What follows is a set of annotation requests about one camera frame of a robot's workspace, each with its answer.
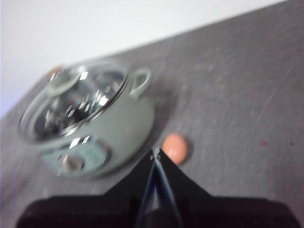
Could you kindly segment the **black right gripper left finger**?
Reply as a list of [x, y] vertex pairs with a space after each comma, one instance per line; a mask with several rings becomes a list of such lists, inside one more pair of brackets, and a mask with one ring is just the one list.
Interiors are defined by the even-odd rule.
[[154, 162], [149, 150], [123, 179], [102, 195], [62, 195], [30, 203], [18, 228], [102, 228], [134, 223]]

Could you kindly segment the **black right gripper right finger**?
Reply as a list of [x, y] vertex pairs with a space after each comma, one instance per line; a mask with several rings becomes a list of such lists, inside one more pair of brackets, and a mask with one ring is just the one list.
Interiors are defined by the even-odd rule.
[[185, 228], [299, 228], [290, 208], [264, 198], [214, 196], [154, 150], [161, 189], [178, 224]]

